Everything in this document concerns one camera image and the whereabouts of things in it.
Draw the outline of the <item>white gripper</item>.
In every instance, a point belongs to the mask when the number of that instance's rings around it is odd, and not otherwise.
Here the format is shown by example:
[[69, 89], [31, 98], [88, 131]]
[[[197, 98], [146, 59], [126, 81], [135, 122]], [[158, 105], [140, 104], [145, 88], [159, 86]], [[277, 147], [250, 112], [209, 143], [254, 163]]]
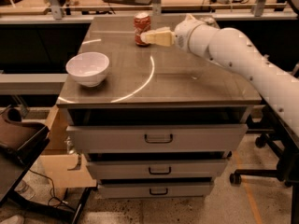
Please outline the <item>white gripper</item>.
[[[207, 52], [215, 28], [206, 22], [187, 14], [185, 20], [175, 28], [175, 44], [186, 52]], [[174, 44], [174, 35], [170, 27], [161, 27], [156, 31], [147, 31], [140, 36], [147, 44], [169, 47]]]

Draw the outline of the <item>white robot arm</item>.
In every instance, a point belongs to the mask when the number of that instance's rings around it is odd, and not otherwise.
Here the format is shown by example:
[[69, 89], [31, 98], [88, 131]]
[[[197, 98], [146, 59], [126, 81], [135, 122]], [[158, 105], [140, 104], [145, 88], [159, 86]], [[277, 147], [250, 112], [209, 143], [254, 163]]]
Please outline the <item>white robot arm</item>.
[[235, 28], [220, 29], [188, 14], [174, 29], [149, 30], [140, 38], [147, 44], [176, 45], [239, 74], [299, 135], [299, 79], [270, 63], [242, 32]]

